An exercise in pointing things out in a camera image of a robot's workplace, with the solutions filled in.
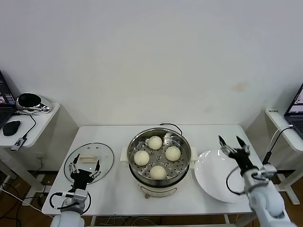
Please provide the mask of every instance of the desk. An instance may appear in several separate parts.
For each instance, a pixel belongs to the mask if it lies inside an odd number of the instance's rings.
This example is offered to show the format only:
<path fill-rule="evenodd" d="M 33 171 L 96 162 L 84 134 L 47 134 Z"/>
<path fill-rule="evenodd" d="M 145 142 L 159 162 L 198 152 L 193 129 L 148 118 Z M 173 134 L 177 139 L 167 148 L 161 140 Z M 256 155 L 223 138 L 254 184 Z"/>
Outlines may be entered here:
<path fill-rule="evenodd" d="M 36 126 L 27 134 L 27 140 L 24 143 L 24 147 L 28 148 L 34 145 L 37 141 L 43 130 L 46 128 L 48 123 L 51 121 L 53 116 L 59 110 L 59 103 L 52 103 L 53 108 L 51 112 L 44 115 L 34 115 L 33 118 L 36 121 Z M 29 116 L 12 116 L 9 119 L 10 121 L 21 121 L 21 125 L 16 134 L 12 136 L 4 136 L 3 130 L 0 130 L 0 159 L 3 162 L 0 162 L 0 169 L 4 170 L 7 174 L 7 168 L 3 165 L 7 165 L 11 170 L 13 170 L 17 175 L 19 175 L 23 180 L 25 180 L 29 185 L 32 186 L 30 191 L 27 194 L 27 197 L 33 197 L 36 192 L 42 192 L 44 186 L 40 183 L 44 175 L 39 175 L 37 178 L 34 178 L 24 167 L 22 164 L 18 162 L 12 155 L 13 152 L 18 153 L 17 151 L 11 151 L 10 148 L 16 143 L 17 139 L 22 137 L 33 125 L 34 122 Z"/>
<path fill-rule="evenodd" d="M 266 109 L 265 113 L 278 129 L 289 125 L 288 121 L 284 118 L 284 113 L 281 113 L 274 108 Z M 282 135 L 294 151 L 303 151 L 303 139 L 298 135 L 298 133 L 296 133 L 295 130 L 285 130 Z M 279 192 L 286 192 L 293 205 L 300 204 L 300 201 L 293 191 L 291 185 L 303 176 L 303 165 L 298 167 L 287 178 L 285 178 L 283 174 L 278 174 L 277 176 L 281 183 L 275 185 L 276 189 Z"/>
<path fill-rule="evenodd" d="M 93 142 L 110 146 L 115 157 L 109 173 L 100 181 L 87 186 L 92 197 L 92 204 L 84 215 L 161 216 L 251 213 L 248 199 L 238 203 L 225 203 L 208 195 L 197 183 L 193 170 L 190 170 L 183 179 L 186 187 L 180 187 L 173 195 L 145 199 L 128 166 L 119 160 L 122 148 L 127 147 L 136 134 L 152 127 L 155 126 L 83 126 L 79 128 L 66 158 L 81 145 Z M 180 128 L 183 136 L 188 140 L 190 146 L 197 149 L 198 154 L 210 149 L 218 149 L 220 147 L 218 135 L 221 135 L 229 145 L 238 147 L 236 136 L 239 136 L 250 145 L 252 163 L 258 167 L 262 166 L 245 132 L 239 125 L 182 125 Z M 51 208 L 50 196 L 55 192 L 66 192 L 71 188 L 71 182 L 64 176 L 65 160 L 42 208 L 44 214 L 60 214 L 60 211 Z M 63 198 L 53 198 L 54 204 L 58 206 L 62 204 L 62 201 Z"/>

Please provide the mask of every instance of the steamed bun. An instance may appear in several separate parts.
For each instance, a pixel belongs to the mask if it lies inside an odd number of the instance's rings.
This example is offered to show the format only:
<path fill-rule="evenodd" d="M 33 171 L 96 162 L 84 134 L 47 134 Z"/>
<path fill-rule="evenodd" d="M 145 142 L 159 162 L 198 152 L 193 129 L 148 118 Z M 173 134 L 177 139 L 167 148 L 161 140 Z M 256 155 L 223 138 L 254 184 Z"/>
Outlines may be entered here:
<path fill-rule="evenodd" d="M 134 162 L 138 166 L 144 166 L 150 161 L 150 156 L 145 150 L 139 150 L 134 155 Z"/>
<path fill-rule="evenodd" d="M 159 136 L 152 136 L 148 140 L 148 147 L 153 150 L 158 150 L 162 147 L 162 140 Z"/>
<path fill-rule="evenodd" d="M 169 161 L 177 161 L 181 156 L 181 151 L 179 148 L 172 146 L 166 149 L 165 156 Z"/>
<path fill-rule="evenodd" d="M 164 180 L 166 178 L 166 171 L 162 166 L 154 166 L 151 169 L 150 176 L 154 180 Z"/>

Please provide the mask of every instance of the computer mouse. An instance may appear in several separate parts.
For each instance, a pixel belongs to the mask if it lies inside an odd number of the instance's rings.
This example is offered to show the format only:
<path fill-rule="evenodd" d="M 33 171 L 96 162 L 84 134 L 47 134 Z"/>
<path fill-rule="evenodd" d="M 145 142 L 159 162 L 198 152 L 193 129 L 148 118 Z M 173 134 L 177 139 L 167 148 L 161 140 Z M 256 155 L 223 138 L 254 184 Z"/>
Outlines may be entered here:
<path fill-rule="evenodd" d="M 21 124 L 21 121 L 13 121 L 13 122 L 6 123 L 3 126 L 3 135 L 5 135 L 5 136 L 14 135 L 18 131 L 20 124 Z"/>

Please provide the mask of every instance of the wooden floor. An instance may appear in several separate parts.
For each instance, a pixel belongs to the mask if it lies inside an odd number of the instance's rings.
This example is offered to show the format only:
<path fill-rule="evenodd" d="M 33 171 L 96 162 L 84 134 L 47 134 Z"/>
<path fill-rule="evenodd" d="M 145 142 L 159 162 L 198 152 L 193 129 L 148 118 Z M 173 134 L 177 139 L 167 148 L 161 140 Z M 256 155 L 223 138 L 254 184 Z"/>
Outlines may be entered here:
<path fill-rule="evenodd" d="M 46 185 L 51 185 L 55 179 L 56 175 L 46 175 L 43 183 Z M 20 177 L 16 180 L 11 180 L 9 182 L 19 193 L 19 197 L 24 197 L 26 192 L 29 190 L 29 185 L 24 182 Z M 5 188 L 10 193 L 16 195 L 16 192 L 6 186 Z M 293 189 L 296 192 L 299 200 L 302 202 L 300 205 L 292 205 L 287 195 L 283 192 L 282 196 L 285 201 L 286 211 L 290 219 L 299 227 L 303 227 L 303 178 L 297 181 L 293 185 Z M 3 215 L 14 206 L 17 202 L 15 198 L 8 196 L 6 193 L 0 193 L 0 227 L 19 227 L 16 225 L 16 221 L 13 219 L 16 217 L 19 202 L 8 214 L 5 215 L 7 218 L 3 218 Z M 41 209 L 37 203 L 37 198 L 34 198 L 32 205 Z M 235 223 L 237 215 L 229 215 L 231 223 Z M 18 218 L 21 222 L 22 227 L 49 227 L 52 219 L 49 216 L 45 216 L 37 210 L 31 207 L 20 206 L 18 211 Z M 148 217 L 156 225 L 199 225 L 199 224 L 224 224 L 223 215 L 206 215 L 206 216 L 161 216 L 161 217 Z M 84 217 L 86 225 L 90 225 L 91 217 Z M 123 217 L 108 220 L 108 217 L 98 217 L 96 220 L 96 226 L 108 226 L 108 225 L 152 225 L 147 220 L 138 219 L 138 217 Z M 259 227 L 258 220 L 249 223 L 247 227 Z"/>

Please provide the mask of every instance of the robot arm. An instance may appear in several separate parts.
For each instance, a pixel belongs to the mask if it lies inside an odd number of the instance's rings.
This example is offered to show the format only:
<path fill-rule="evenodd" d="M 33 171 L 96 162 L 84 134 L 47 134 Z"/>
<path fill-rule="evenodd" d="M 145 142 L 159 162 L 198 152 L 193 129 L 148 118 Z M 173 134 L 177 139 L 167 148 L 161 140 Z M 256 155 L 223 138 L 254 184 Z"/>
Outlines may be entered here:
<path fill-rule="evenodd" d="M 72 163 L 69 164 L 69 171 L 74 183 L 68 192 L 56 192 L 50 197 L 50 205 L 52 208 L 60 210 L 61 215 L 53 218 L 51 227 L 84 227 L 84 220 L 81 215 L 85 213 L 91 204 L 91 196 L 86 190 L 88 183 L 92 182 L 101 172 L 99 161 L 96 164 L 95 172 L 89 172 L 83 169 L 77 169 L 76 163 L 79 159 L 78 155 Z M 52 199 L 54 196 L 66 198 L 61 207 L 53 205 Z M 89 197 L 89 206 L 86 210 L 85 200 Z"/>
<path fill-rule="evenodd" d="M 241 148 L 231 148 L 219 136 L 221 150 L 228 157 L 236 160 L 241 176 L 245 182 L 244 191 L 249 199 L 249 205 L 259 218 L 262 227 L 295 227 L 285 210 L 280 193 L 269 185 L 270 179 L 276 173 L 273 166 L 261 169 L 252 164 L 249 159 L 250 151 L 245 142 L 237 137 Z"/>

